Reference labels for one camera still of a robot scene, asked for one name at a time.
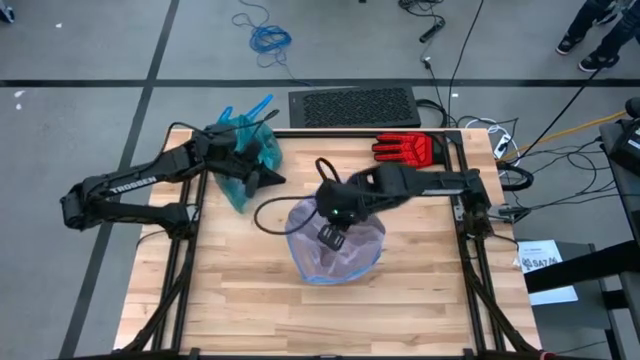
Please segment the black perforated metal case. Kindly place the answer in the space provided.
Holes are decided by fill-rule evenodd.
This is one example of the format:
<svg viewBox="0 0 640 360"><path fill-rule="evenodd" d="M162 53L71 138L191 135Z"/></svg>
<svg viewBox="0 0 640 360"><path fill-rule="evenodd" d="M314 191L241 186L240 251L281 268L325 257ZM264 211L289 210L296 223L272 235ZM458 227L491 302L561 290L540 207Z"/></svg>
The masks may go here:
<svg viewBox="0 0 640 360"><path fill-rule="evenodd" d="M410 87L348 87L289 93L291 128L419 128Z"/></svg>

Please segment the teal plastic trash bag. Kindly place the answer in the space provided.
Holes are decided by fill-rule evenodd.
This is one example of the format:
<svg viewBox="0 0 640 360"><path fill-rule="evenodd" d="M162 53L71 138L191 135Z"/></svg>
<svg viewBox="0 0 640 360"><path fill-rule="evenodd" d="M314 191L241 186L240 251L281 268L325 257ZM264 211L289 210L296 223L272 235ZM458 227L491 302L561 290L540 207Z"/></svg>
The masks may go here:
<svg viewBox="0 0 640 360"><path fill-rule="evenodd" d="M268 125L258 123L258 116L269 105L272 99L273 95L268 94L251 110L237 116L233 115L233 108L228 106L221 113L216 124L236 127L236 151L244 151L253 140L256 140L261 145L257 159L263 162L269 169L277 170L283 160L283 154L278 141ZM238 179L219 174L215 174L214 178L234 209L239 213L243 213L244 207L249 201L249 198L245 194L245 185Z"/></svg>

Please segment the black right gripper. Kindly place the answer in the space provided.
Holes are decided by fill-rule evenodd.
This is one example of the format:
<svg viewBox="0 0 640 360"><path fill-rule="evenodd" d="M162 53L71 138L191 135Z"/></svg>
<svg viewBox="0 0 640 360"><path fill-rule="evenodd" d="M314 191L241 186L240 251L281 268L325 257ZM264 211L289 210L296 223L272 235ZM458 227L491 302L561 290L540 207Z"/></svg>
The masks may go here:
<svg viewBox="0 0 640 360"><path fill-rule="evenodd" d="M353 184L324 181L314 199L319 215L334 226L351 226L367 220L372 214L365 204L364 195ZM317 238L330 249L339 251L345 237L330 224L320 228Z"/></svg>

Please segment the person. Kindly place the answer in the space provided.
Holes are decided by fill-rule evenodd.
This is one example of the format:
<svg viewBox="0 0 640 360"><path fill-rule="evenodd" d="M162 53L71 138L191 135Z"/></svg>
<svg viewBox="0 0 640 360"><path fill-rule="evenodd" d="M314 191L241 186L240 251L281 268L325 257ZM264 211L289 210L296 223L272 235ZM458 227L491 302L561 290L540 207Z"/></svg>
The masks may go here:
<svg viewBox="0 0 640 360"><path fill-rule="evenodd" d="M583 41L594 21L606 13L613 1L585 0L557 45L556 52L560 55L570 53ZM620 59L621 48L632 38L637 38L640 42L640 0L634 0L623 12L622 18L601 40L599 46L579 62L579 69L584 72L596 72L612 68Z"/></svg>

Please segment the white power strip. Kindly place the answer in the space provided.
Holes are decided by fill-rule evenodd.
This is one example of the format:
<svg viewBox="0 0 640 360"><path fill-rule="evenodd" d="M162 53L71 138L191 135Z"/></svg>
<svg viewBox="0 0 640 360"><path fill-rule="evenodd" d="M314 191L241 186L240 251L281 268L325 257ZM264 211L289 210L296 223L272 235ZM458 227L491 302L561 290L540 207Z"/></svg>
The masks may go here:
<svg viewBox="0 0 640 360"><path fill-rule="evenodd" d="M509 133L504 133L494 148L493 154L496 159L500 159L508 150L512 137Z"/></svg>

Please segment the black metal beam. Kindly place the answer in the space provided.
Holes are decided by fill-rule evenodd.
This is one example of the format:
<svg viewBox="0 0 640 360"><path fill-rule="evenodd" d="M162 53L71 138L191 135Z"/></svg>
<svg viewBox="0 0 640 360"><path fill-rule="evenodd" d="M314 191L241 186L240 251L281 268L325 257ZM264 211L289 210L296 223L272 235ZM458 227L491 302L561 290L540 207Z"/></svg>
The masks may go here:
<svg viewBox="0 0 640 360"><path fill-rule="evenodd" d="M556 263L525 275L530 293L596 280L623 272L640 272L640 246L630 240Z"/></svg>

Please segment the red black padded gloves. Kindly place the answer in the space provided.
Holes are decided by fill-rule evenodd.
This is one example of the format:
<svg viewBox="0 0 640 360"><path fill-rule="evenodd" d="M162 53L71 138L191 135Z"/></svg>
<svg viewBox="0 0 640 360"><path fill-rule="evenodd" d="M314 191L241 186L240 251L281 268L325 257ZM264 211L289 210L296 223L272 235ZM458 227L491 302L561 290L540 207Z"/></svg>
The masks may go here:
<svg viewBox="0 0 640 360"><path fill-rule="evenodd" d="M420 132L380 134L371 151L375 161L402 163L418 169L443 165L445 162L441 142L432 135Z"/></svg>

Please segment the black equipment cart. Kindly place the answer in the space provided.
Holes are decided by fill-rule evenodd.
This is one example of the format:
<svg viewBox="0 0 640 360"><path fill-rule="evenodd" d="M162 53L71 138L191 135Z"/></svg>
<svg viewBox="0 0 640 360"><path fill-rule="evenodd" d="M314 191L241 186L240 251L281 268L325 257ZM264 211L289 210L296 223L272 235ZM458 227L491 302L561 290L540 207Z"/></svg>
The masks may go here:
<svg viewBox="0 0 640 360"><path fill-rule="evenodd" d="M640 97L626 101L629 119L599 126L602 149L635 241L640 246Z"/></svg>

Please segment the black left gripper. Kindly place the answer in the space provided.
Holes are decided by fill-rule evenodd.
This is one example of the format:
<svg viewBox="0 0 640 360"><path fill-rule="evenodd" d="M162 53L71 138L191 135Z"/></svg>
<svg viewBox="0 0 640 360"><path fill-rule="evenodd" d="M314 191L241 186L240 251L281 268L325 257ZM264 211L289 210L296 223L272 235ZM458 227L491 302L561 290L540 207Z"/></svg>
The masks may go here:
<svg viewBox="0 0 640 360"><path fill-rule="evenodd" d="M258 160L261 144L251 139L236 149L233 127L223 131L200 131L197 134L197 170L217 174L249 174L244 181L245 195L253 198L259 185L280 185L286 178Z"/></svg>

